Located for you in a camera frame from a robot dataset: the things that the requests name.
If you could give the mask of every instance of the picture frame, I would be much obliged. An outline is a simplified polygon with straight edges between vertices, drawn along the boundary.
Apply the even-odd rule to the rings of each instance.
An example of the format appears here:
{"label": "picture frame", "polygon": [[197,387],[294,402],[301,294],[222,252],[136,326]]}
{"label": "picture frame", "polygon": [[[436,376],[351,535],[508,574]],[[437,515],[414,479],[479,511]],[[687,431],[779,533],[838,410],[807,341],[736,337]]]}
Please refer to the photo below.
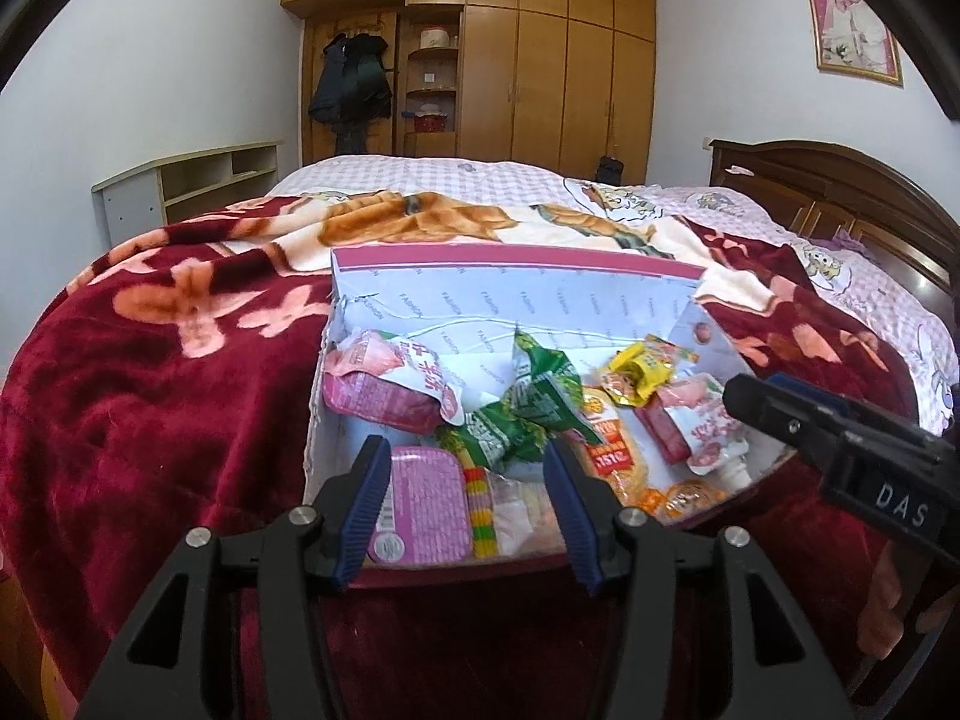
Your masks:
{"label": "picture frame", "polygon": [[896,38],[863,0],[809,0],[817,69],[904,87]]}

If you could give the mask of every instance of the silver bolt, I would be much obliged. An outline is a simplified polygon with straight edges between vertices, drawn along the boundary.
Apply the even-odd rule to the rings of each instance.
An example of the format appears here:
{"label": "silver bolt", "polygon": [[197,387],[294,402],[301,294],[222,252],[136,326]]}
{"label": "silver bolt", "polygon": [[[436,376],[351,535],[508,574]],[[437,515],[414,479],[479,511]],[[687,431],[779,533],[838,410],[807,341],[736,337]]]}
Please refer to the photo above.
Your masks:
{"label": "silver bolt", "polygon": [[317,518],[317,511],[312,506],[298,506],[288,517],[294,525],[309,525]]}
{"label": "silver bolt", "polygon": [[745,547],[750,543],[750,533],[747,533],[743,528],[737,527],[736,525],[723,531],[723,538],[726,538],[730,546],[734,546],[737,549]]}
{"label": "silver bolt", "polygon": [[211,538],[213,533],[210,533],[210,528],[194,528],[186,535],[186,545],[198,549],[207,546]]}
{"label": "silver bolt", "polygon": [[643,512],[643,509],[627,507],[627,509],[620,510],[619,516],[620,522],[628,528],[640,528],[641,525],[647,524],[647,515]]}

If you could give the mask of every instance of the dark wooden headboard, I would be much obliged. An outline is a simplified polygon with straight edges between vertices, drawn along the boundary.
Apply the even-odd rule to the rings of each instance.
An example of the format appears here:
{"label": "dark wooden headboard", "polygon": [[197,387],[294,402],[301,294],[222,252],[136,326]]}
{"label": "dark wooden headboard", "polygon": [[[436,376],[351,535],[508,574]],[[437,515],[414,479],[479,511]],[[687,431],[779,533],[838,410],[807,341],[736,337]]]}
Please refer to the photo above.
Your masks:
{"label": "dark wooden headboard", "polygon": [[[950,276],[956,276],[960,225],[913,181],[833,143],[713,141],[712,146],[710,183],[742,191],[805,238],[829,239],[843,227],[923,307],[950,331],[956,329]],[[730,172],[731,167],[753,175]]]}

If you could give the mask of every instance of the open box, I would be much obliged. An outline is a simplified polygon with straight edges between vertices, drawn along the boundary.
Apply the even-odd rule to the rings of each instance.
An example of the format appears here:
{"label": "open box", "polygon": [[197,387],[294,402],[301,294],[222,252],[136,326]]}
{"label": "open box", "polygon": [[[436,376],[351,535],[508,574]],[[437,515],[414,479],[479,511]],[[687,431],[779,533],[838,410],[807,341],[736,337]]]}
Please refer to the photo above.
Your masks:
{"label": "open box", "polygon": [[[464,408],[481,405],[477,394],[499,397],[512,384],[514,331],[520,327],[548,348],[568,354],[585,383],[617,351],[647,334],[691,349],[691,372],[709,372],[721,384],[750,368],[720,327],[694,301],[703,269],[632,252],[489,244],[362,245],[333,251],[334,310],[323,335],[310,400],[311,420],[304,471],[304,503],[323,482],[344,473],[369,435],[393,446],[419,445],[421,437],[385,425],[342,416],[323,405],[326,354],[354,329],[414,338],[440,356],[448,380],[464,389]],[[696,479],[686,464],[668,466],[656,442],[632,410],[619,415],[649,466],[651,487],[667,490]],[[784,445],[745,428],[745,464],[754,485],[786,455]],[[537,466],[524,464],[536,474]],[[727,498],[722,506],[750,490]],[[677,520],[690,526],[716,509]],[[497,574],[533,570],[538,556],[471,559],[476,569],[497,565]],[[418,574],[444,581],[448,569],[378,566],[388,575]],[[462,572],[456,572],[462,579]]]}

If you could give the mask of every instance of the bride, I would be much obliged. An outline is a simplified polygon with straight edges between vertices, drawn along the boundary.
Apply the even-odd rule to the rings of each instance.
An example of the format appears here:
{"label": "bride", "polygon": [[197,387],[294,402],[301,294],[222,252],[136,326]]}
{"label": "bride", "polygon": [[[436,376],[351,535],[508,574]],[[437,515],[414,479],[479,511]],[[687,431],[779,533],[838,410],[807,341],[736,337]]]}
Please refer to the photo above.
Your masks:
{"label": "bride", "polygon": [[824,15],[824,63],[853,65],[857,60],[850,0],[827,0]]}

